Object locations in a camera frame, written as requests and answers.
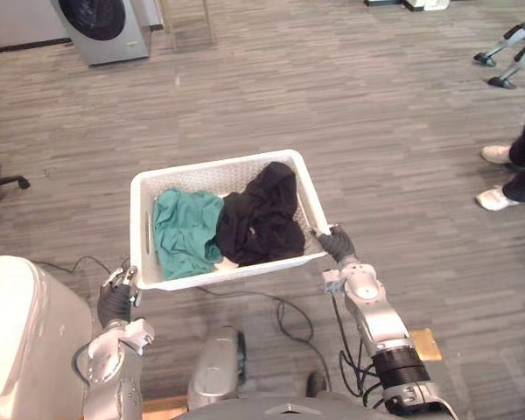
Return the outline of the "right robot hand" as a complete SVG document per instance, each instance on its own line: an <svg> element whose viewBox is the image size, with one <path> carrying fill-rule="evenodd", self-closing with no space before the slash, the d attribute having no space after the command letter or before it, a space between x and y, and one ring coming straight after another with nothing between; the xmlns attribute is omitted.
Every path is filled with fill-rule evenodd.
<svg viewBox="0 0 525 420"><path fill-rule="evenodd" d="M329 234L316 234L316 238L323 250L337 264L357 261L354 244L347 231L340 224L329 227L329 231Z"/></svg>

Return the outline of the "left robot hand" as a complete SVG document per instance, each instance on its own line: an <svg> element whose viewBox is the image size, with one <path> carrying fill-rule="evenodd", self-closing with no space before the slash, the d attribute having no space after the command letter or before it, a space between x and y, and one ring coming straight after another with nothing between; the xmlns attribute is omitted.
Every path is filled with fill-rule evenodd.
<svg viewBox="0 0 525 420"><path fill-rule="evenodd" d="M130 322L131 310L139 306L141 299L136 275L136 266L120 267L101 285L97 316L103 329L113 321Z"/></svg>

